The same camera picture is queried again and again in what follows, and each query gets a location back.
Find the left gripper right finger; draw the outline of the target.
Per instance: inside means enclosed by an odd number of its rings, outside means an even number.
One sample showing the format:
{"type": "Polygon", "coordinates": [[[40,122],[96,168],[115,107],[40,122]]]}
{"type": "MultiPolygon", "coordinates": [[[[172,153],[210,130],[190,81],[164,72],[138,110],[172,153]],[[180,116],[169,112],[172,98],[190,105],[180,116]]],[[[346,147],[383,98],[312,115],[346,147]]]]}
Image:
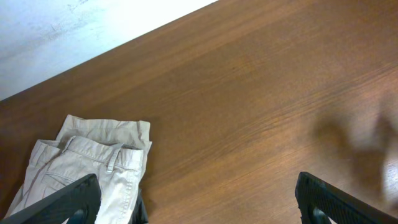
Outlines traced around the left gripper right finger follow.
{"type": "Polygon", "coordinates": [[[394,218],[308,172],[298,175],[295,198],[302,223],[397,224],[394,218]]]}

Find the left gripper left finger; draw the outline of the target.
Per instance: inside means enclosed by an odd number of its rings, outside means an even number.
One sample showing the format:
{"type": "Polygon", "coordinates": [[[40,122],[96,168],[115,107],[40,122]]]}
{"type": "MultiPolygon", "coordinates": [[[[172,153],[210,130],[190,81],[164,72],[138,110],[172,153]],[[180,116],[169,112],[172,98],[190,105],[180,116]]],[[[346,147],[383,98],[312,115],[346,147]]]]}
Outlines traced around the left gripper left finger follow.
{"type": "Polygon", "coordinates": [[[1,224],[94,223],[101,205],[95,174],[88,174],[33,205],[1,220],[1,224]]]}

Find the beige cargo shorts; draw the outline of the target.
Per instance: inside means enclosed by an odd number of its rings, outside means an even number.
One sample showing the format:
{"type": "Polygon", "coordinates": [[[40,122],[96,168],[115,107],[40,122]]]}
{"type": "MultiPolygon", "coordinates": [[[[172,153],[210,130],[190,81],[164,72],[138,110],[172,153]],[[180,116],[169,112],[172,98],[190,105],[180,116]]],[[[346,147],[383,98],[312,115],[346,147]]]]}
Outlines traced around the beige cargo shorts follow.
{"type": "Polygon", "coordinates": [[[56,140],[39,139],[11,216],[74,181],[95,174],[101,205],[97,223],[129,224],[139,203],[139,183],[152,145],[147,121],[83,119],[68,115],[56,140]]]}

